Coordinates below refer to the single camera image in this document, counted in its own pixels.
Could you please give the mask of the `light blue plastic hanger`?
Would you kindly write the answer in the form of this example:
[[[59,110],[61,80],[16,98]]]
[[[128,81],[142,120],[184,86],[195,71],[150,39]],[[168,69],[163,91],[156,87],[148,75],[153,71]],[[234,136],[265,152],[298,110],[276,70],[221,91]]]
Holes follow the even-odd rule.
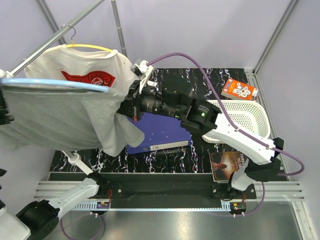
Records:
[[[48,85],[60,87],[72,87],[91,91],[107,93],[109,87],[83,82],[56,80],[56,79],[38,79],[38,78],[2,78],[0,83],[3,85]]]

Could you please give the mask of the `grey t shirt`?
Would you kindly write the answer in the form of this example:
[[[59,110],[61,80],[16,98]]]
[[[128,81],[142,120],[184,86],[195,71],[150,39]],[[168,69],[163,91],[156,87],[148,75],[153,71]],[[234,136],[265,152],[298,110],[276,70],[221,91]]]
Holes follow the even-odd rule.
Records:
[[[59,151],[102,148],[115,157],[145,138],[117,112],[124,95],[116,89],[5,86],[2,92],[14,120],[0,127],[0,146],[10,151],[28,145]]]

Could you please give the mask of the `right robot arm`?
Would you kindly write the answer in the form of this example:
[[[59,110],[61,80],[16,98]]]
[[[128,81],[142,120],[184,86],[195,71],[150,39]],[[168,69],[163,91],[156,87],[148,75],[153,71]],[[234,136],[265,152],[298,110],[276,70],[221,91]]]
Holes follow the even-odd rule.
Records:
[[[191,87],[164,83],[160,92],[151,90],[151,86],[141,87],[140,81],[134,81],[117,112],[135,122],[144,113],[178,119],[180,126],[191,134],[212,136],[248,157],[220,188],[221,196],[239,198],[253,183],[269,182],[280,173],[281,161],[275,149],[283,148],[281,138],[267,139],[234,128],[222,108],[195,98]]]

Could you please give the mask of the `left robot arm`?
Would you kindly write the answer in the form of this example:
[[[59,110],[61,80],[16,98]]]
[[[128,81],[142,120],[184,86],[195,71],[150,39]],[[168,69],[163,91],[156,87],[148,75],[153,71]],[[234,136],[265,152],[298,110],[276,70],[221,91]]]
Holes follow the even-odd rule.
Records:
[[[102,144],[100,129],[114,116],[107,93],[10,87],[2,91],[0,144],[10,150],[27,145],[64,152],[86,178],[61,196],[33,201],[15,215],[0,206],[3,240],[42,240],[73,207],[103,198],[108,180],[82,162],[78,151]]]

